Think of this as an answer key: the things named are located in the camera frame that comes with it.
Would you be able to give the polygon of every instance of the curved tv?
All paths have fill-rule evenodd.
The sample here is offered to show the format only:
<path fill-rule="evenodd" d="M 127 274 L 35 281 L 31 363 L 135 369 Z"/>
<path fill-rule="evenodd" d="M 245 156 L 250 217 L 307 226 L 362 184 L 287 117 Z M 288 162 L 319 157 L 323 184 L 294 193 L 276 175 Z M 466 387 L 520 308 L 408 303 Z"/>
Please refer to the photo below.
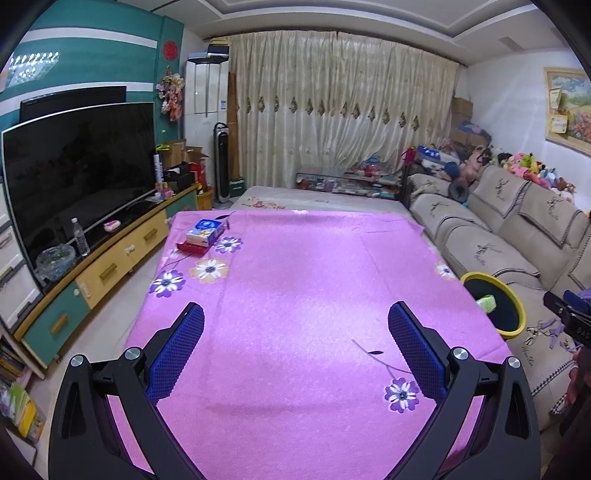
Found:
<path fill-rule="evenodd" d="M 154 189 L 154 104 L 54 113 L 2 133 L 12 218 L 29 258 Z"/>

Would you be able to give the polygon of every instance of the blue gripper pad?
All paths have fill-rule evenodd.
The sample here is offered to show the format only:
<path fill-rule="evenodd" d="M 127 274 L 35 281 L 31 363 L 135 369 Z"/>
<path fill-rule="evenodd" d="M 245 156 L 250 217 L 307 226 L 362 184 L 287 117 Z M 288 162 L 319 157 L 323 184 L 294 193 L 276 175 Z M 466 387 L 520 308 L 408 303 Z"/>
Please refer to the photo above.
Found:
<path fill-rule="evenodd" d="M 446 367 L 421 332 L 422 325 L 403 302 L 390 307 L 388 329 L 423 395 L 439 405 L 447 395 Z"/>
<path fill-rule="evenodd" d="M 160 350 L 150 367 L 150 384 L 146 389 L 146 396 L 152 405 L 156 406 L 158 400 L 172 393 L 185 364 L 201 338 L 204 324 L 203 309 L 195 305 Z"/>

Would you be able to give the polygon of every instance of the metal screw cap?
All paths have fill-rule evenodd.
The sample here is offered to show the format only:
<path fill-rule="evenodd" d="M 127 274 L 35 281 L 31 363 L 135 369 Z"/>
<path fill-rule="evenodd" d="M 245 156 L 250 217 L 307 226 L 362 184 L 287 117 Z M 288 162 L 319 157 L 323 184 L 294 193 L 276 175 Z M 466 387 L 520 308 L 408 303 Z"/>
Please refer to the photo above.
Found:
<path fill-rule="evenodd" d="M 466 358 L 468 358 L 468 350 L 462 348 L 461 346 L 458 348 L 454 348 L 453 356 L 456 357 L 458 360 L 465 360 Z"/>
<path fill-rule="evenodd" d="M 141 354 L 140 349 L 133 346 L 132 348 L 128 348 L 125 351 L 125 358 L 127 360 L 135 360 L 136 358 L 139 357 L 140 354 Z"/>
<path fill-rule="evenodd" d="M 72 357 L 72 360 L 70 360 L 70 365 L 73 367 L 79 367 L 82 365 L 82 362 L 84 362 L 84 357 L 82 355 L 75 355 Z"/>
<path fill-rule="evenodd" d="M 521 366 L 519 359 L 515 358 L 514 356 L 510 356 L 507 363 L 509 363 L 509 366 L 513 368 L 519 368 Z"/>

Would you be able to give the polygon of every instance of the pink tablecloth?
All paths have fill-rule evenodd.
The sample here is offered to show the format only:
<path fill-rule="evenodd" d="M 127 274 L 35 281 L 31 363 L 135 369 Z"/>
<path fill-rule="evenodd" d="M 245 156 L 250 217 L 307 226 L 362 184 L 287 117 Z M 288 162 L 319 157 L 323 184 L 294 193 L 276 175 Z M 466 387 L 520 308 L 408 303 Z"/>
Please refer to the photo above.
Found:
<path fill-rule="evenodd" d="M 401 408 L 388 389 L 413 380 L 388 331 L 395 301 L 450 346 L 493 362 L 509 355 L 421 228 L 399 216 L 236 211 L 219 249 L 201 260 L 176 252 L 211 215 L 177 214 L 127 341 L 144 346 L 188 302 L 203 307 L 205 332 L 158 408 L 209 480 L 383 479 L 434 408 L 420 393 Z M 165 277 L 175 287 L 163 289 Z M 148 468 L 115 416 L 131 458 Z"/>

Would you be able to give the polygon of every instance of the water bottle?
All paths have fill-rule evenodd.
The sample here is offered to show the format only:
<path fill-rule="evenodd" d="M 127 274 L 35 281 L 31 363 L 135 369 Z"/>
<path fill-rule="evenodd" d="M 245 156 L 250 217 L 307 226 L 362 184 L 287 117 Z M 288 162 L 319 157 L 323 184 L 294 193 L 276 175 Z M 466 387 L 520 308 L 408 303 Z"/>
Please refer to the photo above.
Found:
<path fill-rule="evenodd" d="M 74 238 L 76 239 L 78 252 L 80 253 L 80 255 L 85 257 L 90 253 L 90 247 L 88 246 L 88 242 L 86 241 L 86 237 L 84 236 L 84 230 L 78 223 L 78 218 L 73 218 L 72 224 L 74 225 Z"/>

